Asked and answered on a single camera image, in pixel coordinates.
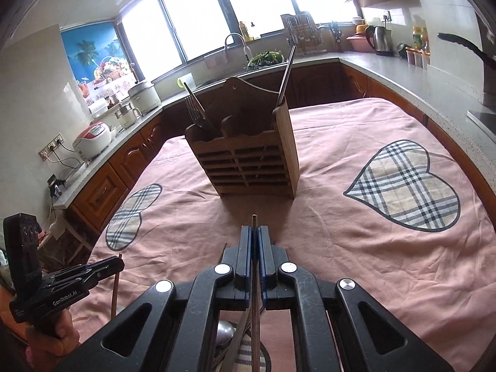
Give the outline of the person's left hand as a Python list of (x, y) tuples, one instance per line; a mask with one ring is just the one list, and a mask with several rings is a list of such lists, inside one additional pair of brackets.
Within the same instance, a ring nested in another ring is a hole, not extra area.
[(27, 358), (34, 371), (52, 371), (80, 345), (80, 333), (74, 328), (72, 313), (65, 309), (55, 323), (57, 337), (47, 336), (33, 326), (25, 328)]

